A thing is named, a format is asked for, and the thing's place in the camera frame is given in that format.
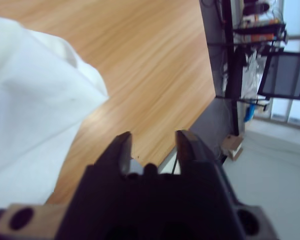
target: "wood grain surface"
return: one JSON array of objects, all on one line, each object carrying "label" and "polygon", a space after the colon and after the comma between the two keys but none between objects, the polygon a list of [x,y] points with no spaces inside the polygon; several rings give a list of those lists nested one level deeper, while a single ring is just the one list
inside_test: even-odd
[{"label": "wood grain surface", "polygon": [[0,0],[0,16],[67,40],[110,99],[82,124],[48,203],[70,201],[86,165],[133,134],[132,157],[159,165],[215,97],[199,0]]}]

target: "window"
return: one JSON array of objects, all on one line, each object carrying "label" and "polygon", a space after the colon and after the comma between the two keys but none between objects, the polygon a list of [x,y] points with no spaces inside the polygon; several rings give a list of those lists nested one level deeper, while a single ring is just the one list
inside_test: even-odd
[{"label": "window", "polygon": [[[278,0],[276,6],[283,13],[289,34],[284,51],[300,53],[300,0]],[[300,127],[300,100],[273,98],[269,111],[256,113],[256,116]]]}]

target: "gray floor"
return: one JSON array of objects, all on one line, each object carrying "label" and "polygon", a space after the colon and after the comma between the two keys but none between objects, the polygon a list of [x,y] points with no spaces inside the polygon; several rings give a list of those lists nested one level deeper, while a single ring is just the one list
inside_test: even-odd
[{"label": "gray floor", "polygon": [[[220,43],[224,41],[223,29],[214,7],[201,5],[206,41]],[[222,94],[222,69],[226,61],[226,52],[221,47],[208,47],[212,69],[213,83],[216,95]],[[222,159],[220,144],[228,134],[233,134],[230,102],[214,99],[208,108],[191,126],[190,130],[197,134],[210,147],[217,159]]]}]

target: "wooden tabletop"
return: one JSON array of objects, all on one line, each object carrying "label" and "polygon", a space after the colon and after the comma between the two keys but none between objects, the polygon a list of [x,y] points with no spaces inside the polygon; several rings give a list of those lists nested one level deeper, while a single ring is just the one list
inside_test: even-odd
[{"label": "wooden tabletop", "polygon": [[215,97],[199,0],[0,0],[0,16],[67,40],[102,75],[110,99],[83,123],[48,203],[67,203],[112,139],[159,165]]}]

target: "white fabric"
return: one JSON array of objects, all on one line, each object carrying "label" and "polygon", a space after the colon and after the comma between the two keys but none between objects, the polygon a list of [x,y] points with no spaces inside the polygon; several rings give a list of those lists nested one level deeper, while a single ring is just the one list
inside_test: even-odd
[{"label": "white fabric", "polygon": [[65,40],[0,18],[0,208],[48,199],[82,120],[107,99]]}]

